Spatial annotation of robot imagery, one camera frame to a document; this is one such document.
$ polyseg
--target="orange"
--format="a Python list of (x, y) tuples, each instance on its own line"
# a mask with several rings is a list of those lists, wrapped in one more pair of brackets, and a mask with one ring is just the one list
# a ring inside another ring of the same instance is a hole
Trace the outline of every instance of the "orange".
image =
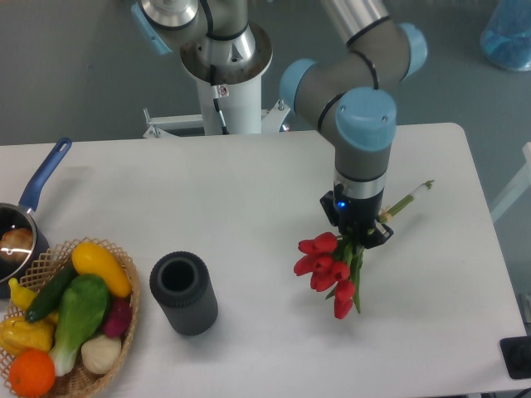
[(11, 387), (19, 395), (35, 397), (46, 394), (56, 380), (56, 368), (50, 356), (31, 349), (15, 358), (9, 370)]

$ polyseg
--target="black cup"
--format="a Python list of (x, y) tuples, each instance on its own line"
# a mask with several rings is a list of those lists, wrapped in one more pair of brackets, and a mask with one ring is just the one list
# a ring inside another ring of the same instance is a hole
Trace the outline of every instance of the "black cup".
[(205, 263), (196, 255), (177, 251), (153, 267), (149, 288), (176, 332), (195, 336), (216, 321), (217, 300)]

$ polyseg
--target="fruit basket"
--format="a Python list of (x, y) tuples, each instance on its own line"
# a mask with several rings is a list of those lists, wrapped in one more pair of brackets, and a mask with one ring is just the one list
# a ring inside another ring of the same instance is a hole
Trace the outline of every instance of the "fruit basket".
[[(89, 397), (101, 391), (110, 383), (121, 368), (131, 346), (131, 342), (133, 341), (134, 330), (136, 329), (136, 324), (138, 322), (140, 293), (138, 273), (133, 261), (127, 256), (127, 253), (107, 240), (85, 238), (83, 240), (66, 241), (63, 244), (56, 246), (54, 249), (48, 249), (46, 253), (40, 255), (38, 260), (33, 261), (31, 267), (26, 271), (24, 276), (21, 277), (20, 286), (29, 288), (35, 292), (40, 291), (52, 276), (71, 262), (71, 253), (73, 249), (81, 242), (86, 241), (96, 243), (107, 249), (116, 258), (127, 274), (131, 283), (131, 294), (128, 297), (129, 306), (132, 312), (131, 323), (129, 328), (122, 335), (122, 348), (118, 359), (104, 375), (96, 375), (88, 371), (83, 365), (79, 352), (74, 369), (68, 374), (56, 378), (55, 384), (51, 390), (43, 395), (43, 397), (46, 398)], [(24, 312), (11, 301), (4, 319), (21, 316), (23, 314)], [(16, 396), (17, 394), (12, 389), (8, 378), (9, 370), (14, 359), (14, 356), (0, 349), (0, 374), (5, 380), (5, 387), (12, 395)]]

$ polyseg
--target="plastic food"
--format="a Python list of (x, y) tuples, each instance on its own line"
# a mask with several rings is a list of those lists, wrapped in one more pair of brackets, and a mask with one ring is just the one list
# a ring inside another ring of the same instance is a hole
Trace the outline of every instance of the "plastic food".
[(27, 228), (17, 228), (3, 234), (0, 240), (0, 257), (22, 264), (33, 246), (33, 233)]
[(79, 275), (100, 276), (109, 291), (125, 299), (131, 293), (131, 283), (122, 266), (106, 248), (93, 242), (81, 242), (72, 251), (72, 262)]
[(56, 381), (53, 361), (40, 350), (28, 350), (16, 358), (9, 370), (13, 390), (24, 397), (46, 394)]
[(55, 274), (33, 299), (26, 311), (26, 320), (36, 322), (44, 319), (59, 306), (61, 297), (77, 272), (72, 264)]
[(122, 342), (119, 337), (107, 337), (101, 334), (83, 344), (81, 358), (88, 371), (103, 375), (113, 366), (121, 351)]
[(133, 312), (129, 302), (125, 299), (116, 298), (110, 308), (107, 319), (103, 323), (103, 333), (107, 337), (118, 337), (124, 333), (133, 318)]
[[(21, 286), (16, 278), (11, 278), (8, 283), (9, 289), (11, 290), (11, 301), (22, 311), (26, 311), (37, 296), (37, 293)], [(46, 320), (57, 325), (59, 314), (57, 311), (53, 311), (46, 317)]]
[(49, 352), (53, 332), (47, 321), (28, 323), (24, 317), (10, 317), (0, 323), (0, 346), (15, 357), (30, 348)]
[(71, 282), (59, 305), (56, 345), (50, 351), (57, 376), (74, 368), (81, 345), (101, 325), (109, 305), (109, 290), (99, 276), (81, 275)]

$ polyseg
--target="yellow pepper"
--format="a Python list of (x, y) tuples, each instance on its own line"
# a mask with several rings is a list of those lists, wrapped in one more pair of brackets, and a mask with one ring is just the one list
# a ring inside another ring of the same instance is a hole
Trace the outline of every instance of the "yellow pepper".
[[(11, 301), (13, 301), (13, 303), (22, 311), (26, 311), (33, 299), (37, 296), (37, 293), (21, 286), (16, 278), (9, 279), (8, 283), (9, 289), (11, 290)], [(50, 313), (46, 319), (52, 322), (54, 325), (57, 325), (59, 322), (59, 313), (54, 311)]]
[(49, 352), (54, 327), (43, 320), (28, 323), (24, 317), (11, 317), (0, 323), (0, 347), (17, 357), (30, 348)]

